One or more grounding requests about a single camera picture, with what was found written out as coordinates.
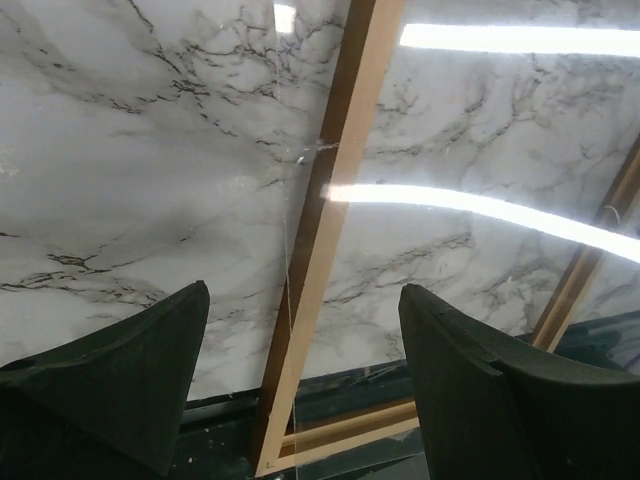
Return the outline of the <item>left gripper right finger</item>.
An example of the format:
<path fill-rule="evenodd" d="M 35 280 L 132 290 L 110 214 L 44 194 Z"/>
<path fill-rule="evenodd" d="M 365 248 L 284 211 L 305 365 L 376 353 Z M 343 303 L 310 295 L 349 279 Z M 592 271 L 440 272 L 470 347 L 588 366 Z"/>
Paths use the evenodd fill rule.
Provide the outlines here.
<path fill-rule="evenodd" d="M 639 379 L 538 349 L 422 286 L 399 318 L 434 479 L 635 479 Z"/>

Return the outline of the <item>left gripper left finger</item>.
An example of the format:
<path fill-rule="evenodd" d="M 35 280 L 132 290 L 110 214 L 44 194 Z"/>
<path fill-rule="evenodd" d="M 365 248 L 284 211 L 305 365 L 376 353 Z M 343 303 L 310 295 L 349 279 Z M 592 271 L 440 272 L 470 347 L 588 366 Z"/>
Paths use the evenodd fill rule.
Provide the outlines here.
<path fill-rule="evenodd" d="M 209 313 L 194 282 L 1 369 L 4 479 L 164 479 Z"/>

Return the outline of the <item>clear acrylic glass sheet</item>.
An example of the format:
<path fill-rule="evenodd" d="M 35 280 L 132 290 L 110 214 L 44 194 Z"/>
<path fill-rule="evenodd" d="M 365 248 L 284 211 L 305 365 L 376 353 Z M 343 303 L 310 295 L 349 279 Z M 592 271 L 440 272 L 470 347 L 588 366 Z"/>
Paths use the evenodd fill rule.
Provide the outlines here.
<path fill-rule="evenodd" d="M 639 28 L 635 1 L 410 1 L 404 29 L 457 26 L 461 50 L 398 46 L 358 173 L 591 222 L 639 133 L 639 60 L 581 53 L 582 30 Z M 470 211 L 349 207 L 303 377 L 400 360 L 417 283 L 466 314 L 534 329 L 574 242 Z"/>

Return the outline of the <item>brown wooden picture frame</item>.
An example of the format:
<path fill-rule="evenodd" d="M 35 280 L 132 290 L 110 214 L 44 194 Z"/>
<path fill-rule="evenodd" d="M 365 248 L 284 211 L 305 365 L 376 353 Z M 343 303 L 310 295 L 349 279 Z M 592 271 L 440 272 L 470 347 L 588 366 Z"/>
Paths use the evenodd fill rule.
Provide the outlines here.
<path fill-rule="evenodd" d="M 408 2 L 349 5 L 261 385 L 251 445 L 251 460 L 261 476 L 404 434 L 418 424 L 409 394 L 321 422 L 302 424 L 295 418 L 305 360 L 352 205 L 470 211 L 574 242 L 576 251 L 540 319 L 533 330 L 523 333 L 537 347 L 555 348 L 575 323 L 639 307 L 639 133 L 588 223 L 459 191 L 358 181 L 394 50 L 402 45 L 433 50 L 465 46 L 457 26 L 433 25 L 422 38 L 406 32 Z M 573 36 L 572 46 L 581 53 L 639 60 L 639 28 L 582 30 Z"/>

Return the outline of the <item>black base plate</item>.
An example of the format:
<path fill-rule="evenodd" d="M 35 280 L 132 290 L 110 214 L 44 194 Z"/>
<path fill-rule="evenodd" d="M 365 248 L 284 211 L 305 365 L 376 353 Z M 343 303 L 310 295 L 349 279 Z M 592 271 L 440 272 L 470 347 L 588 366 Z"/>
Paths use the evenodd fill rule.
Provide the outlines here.
<path fill-rule="evenodd" d="M 636 311 L 571 325 L 557 354 L 607 369 L 639 372 Z M 306 379 L 295 402 L 302 424 L 353 413 L 410 394 L 407 365 L 397 360 Z M 223 394 L 186 405 L 169 471 L 171 479 L 251 479 L 246 457 L 258 392 Z M 422 441 L 412 430 L 309 464 L 274 473 L 276 479 L 426 479 Z"/>

